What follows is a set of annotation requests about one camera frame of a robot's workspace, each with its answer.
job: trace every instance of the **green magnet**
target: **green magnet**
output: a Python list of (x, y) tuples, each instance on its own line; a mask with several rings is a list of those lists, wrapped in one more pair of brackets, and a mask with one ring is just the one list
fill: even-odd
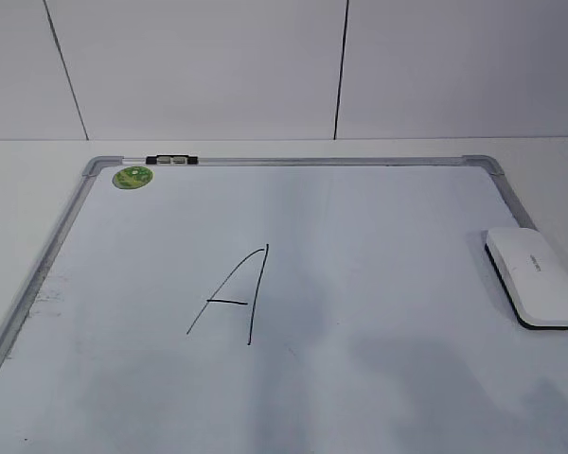
[(114, 175), (112, 183), (120, 189), (138, 189), (145, 186), (153, 178), (153, 172), (147, 167), (126, 167)]

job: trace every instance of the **whiteboard surface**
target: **whiteboard surface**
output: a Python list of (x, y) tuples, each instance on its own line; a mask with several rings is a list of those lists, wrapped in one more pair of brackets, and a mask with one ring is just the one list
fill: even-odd
[[(153, 170), (99, 175), (0, 371), (0, 452), (568, 453), (568, 332), (517, 325), (482, 169)], [(248, 306), (187, 336), (266, 243), (252, 345)]]

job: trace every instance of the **panel seam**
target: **panel seam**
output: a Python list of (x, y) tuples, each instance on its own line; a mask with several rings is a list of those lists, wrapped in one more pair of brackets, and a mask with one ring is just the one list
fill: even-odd
[(339, 127), (339, 108), (341, 107), (341, 87), (343, 85), (343, 65), (345, 62), (345, 48), (347, 43), (347, 18), (349, 16), (349, 0), (346, 0), (345, 20), (343, 22), (343, 39), (341, 40), (341, 63), (339, 66), (339, 86), (337, 87), (337, 106), (334, 112), (334, 134), (332, 140), (337, 140), (337, 130)]
[(72, 79), (69, 77), (69, 71), (67, 70), (67, 65), (65, 64), (65, 59), (63, 58), (63, 52), (61, 50), (61, 45), (59, 44), (59, 38), (57, 37), (57, 31), (55, 30), (55, 24), (53, 23), (53, 18), (50, 15), (50, 10), (48, 9), (48, 4), (46, 0), (42, 0), (44, 3), (44, 10), (46, 11), (46, 19), (48, 19), (48, 24), (50, 25), (50, 32), (53, 35), (53, 41), (57, 46), (57, 51), (61, 57), (61, 63), (63, 65), (63, 71), (65, 72), (65, 77), (67, 78), (67, 83), (69, 84), (69, 90), (74, 98), (74, 104), (76, 105), (76, 111), (78, 112), (78, 118), (82, 124), (82, 130), (84, 131), (84, 138), (88, 140), (88, 132), (86, 131), (86, 125), (84, 125), (84, 120), (82, 119), (82, 113), (80, 111), (80, 105), (78, 99), (76, 98), (76, 93), (74, 92), (74, 86), (72, 85)]

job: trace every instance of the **white table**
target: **white table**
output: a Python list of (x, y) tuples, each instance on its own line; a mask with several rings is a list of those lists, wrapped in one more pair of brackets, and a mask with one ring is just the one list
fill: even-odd
[(282, 142), (0, 142), (0, 324), (94, 156), (408, 157), (487, 154), (568, 270), (568, 138)]

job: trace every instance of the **whiteboard eraser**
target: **whiteboard eraser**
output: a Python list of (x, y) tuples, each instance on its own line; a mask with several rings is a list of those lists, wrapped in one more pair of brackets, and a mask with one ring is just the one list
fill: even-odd
[(532, 229), (488, 230), (486, 247), (522, 325), (568, 328), (568, 274), (543, 236)]

